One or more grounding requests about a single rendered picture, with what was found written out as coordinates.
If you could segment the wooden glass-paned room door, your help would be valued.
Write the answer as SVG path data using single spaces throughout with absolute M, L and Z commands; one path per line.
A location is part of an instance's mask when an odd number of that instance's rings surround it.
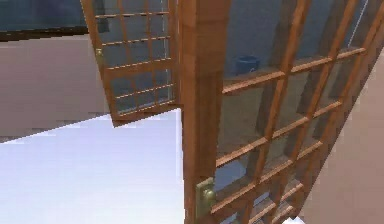
M 185 224 L 296 218 L 381 49 L 384 0 L 183 0 L 181 15 Z M 246 55 L 260 66 L 237 75 Z
M 115 127 L 180 106 L 177 0 L 80 0 Z

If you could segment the blue round bin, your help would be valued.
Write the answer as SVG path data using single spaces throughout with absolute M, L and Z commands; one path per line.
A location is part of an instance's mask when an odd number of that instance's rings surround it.
M 256 71 L 260 66 L 260 60 L 256 56 L 246 55 L 239 57 L 235 63 L 235 72 L 237 75 Z

